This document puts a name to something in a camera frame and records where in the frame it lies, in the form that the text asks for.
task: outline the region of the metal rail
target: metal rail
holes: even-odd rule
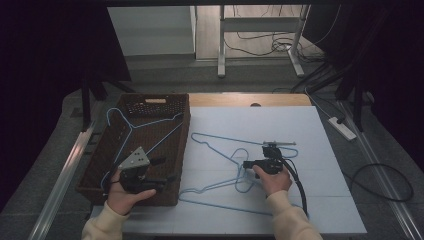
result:
[[[72,148],[68,159],[66,160],[65,165],[63,166],[63,169],[53,187],[53,190],[50,192],[49,198],[44,204],[43,210],[41,211],[40,216],[38,217],[37,222],[35,223],[28,239],[45,239],[47,236],[50,226],[52,225],[60,204],[62,203],[63,197],[65,196],[65,193],[69,187],[69,183],[71,182],[78,163],[81,159],[81,156],[84,153],[84,149],[87,146],[87,143],[93,132],[94,125],[96,123],[96,117],[99,115],[102,106],[103,102],[96,101],[94,103],[91,111],[93,120],[91,121],[87,131],[81,132],[79,134],[74,147]]]

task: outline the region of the wall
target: wall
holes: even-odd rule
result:
[[[194,53],[193,7],[108,8],[124,56]]]

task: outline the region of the sleeve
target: sleeve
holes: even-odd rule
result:
[[[105,202],[99,216],[86,222],[82,239],[122,239],[122,225],[128,217],[117,214]]]
[[[290,204],[287,191],[273,193],[266,201],[272,210],[274,235],[277,240],[322,239],[303,210]]]

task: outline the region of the black curtain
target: black curtain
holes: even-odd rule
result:
[[[130,76],[106,7],[41,1],[0,3],[0,9],[2,209],[81,79],[97,72],[119,81]]]

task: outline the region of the white desk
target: white desk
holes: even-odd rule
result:
[[[191,107],[189,138],[184,156],[181,190],[235,177],[234,163],[206,145],[193,141],[193,132],[252,142],[296,142],[299,151],[292,158],[305,188],[310,221],[322,234],[366,233],[355,203],[315,107]],[[249,160],[263,159],[259,145],[203,138],[225,155],[236,148],[249,152]],[[242,163],[241,155],[237,161]],[[301,206],[296,184],[289,191],[293,204]],[[184,195],[196,201],[267,212],[265,193],[258,185],[239,193],[234,185]],[[94,208],[92,216],[102,207]],[[175,207],[136,207],[124,225],[124,232],[145,235],[271,235],[271,216],[241,212],[180,201]]]

